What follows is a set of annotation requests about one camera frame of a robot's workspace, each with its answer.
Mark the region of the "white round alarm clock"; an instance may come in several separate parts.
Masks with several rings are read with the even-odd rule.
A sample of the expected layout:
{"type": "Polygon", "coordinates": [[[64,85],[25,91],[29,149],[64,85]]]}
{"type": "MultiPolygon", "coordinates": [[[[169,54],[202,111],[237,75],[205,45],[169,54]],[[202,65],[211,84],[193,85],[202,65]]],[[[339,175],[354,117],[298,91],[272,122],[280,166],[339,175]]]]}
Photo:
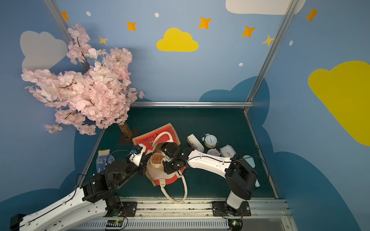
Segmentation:
{"type": "Polygon", "coordinates": [[[202,141],[204,142],[205,146],[209,149],[213,149],[216,147],[218,140],[217,138],[209,133],[205,133],[201,136],[202,141]]]}

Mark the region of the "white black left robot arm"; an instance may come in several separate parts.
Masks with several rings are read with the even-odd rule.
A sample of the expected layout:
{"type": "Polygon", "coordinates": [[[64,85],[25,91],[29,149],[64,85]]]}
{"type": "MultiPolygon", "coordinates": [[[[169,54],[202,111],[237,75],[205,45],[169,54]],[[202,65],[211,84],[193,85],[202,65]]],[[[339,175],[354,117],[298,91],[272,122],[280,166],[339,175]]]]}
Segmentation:
{"type": "Polygon", "coordinates": [[[67,231],[95,218],[134,216],[137,204],[122,202],[117,190],[136,173],[144,174],[149,159],[115,160],[59,201],[30,215],[13,216],[10,230],[67,231]]]}

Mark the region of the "beige red canvas tote bag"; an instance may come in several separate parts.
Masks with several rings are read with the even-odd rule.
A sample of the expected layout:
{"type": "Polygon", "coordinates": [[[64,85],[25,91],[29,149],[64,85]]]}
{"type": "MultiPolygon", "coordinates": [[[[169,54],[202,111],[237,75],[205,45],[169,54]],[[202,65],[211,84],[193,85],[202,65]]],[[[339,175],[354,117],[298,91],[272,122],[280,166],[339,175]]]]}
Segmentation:
{"type": "Polygon", "coordinates": [[[154,186],[159,186],[163,195],[174,204],[182,204],[185,202],[188,195],[188,187],[185,177],[182,175],[185,168],[176,170],[174,173],[166,173],[163,162],[170,161],[170,155],[165,154],[164,147],[167,144],[174,144],[177,149],[181,142],[178,135],[172,126],[168,123],[158,129],[155,129],[146,134],[134,137],[132,139],[135,145],[143,147],[143,157],[149,156],[145,175],[152,182],[154,186]],[[166,192],[165,186],[176,182],[181,179],[184,186],[184,196],[181,200],[175,200],[166,192]]]}

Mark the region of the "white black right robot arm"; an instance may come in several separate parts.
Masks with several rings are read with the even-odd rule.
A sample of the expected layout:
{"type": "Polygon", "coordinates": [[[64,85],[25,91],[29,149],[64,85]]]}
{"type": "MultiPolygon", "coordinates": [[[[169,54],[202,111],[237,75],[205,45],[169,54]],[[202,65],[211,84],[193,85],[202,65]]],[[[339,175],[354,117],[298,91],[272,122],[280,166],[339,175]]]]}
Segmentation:
{"type": "Polygon", "coordinates": [[[250,200],[257,183],[257,172],[238,155],[234,157],[215,157],[194,148],[180,149],[174,142],[167,142],[160,149],[165,160],[164,172],[172,174],[183,167],[209,171],[223,177],[230,187],[226,208],[240,209],[243,202],[250,200]]]}

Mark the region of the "white rectangular digital clock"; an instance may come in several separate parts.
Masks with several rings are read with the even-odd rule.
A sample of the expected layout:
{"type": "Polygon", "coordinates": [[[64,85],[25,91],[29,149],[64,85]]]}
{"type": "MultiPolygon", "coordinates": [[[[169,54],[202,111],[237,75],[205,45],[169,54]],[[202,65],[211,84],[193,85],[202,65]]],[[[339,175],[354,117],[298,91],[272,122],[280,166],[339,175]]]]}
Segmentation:
{"type": "Polygon", "coordinates": [[[200,152],[204,152],[204,147],[203,145],[201,144],[201,142],[196,138],[196,136],[194,134],[191,134],[189,136],[187,136],[187,142],[188,144],[194,148],[195,150],[198,150],[200,152]]]}

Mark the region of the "light blue square alarm clock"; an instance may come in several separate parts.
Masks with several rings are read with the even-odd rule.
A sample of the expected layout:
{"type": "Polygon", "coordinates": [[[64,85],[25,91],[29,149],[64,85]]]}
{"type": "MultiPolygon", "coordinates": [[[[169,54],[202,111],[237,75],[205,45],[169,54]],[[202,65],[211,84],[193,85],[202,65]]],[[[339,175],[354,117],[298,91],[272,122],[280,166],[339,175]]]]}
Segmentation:
{"type": "Polygon", "coordinates": [[[222,157],[232,158],[235,156],[235,154],[236,154],[236,151],[230,145],[226,145],[220,148],[220,156],[222,157]]]}

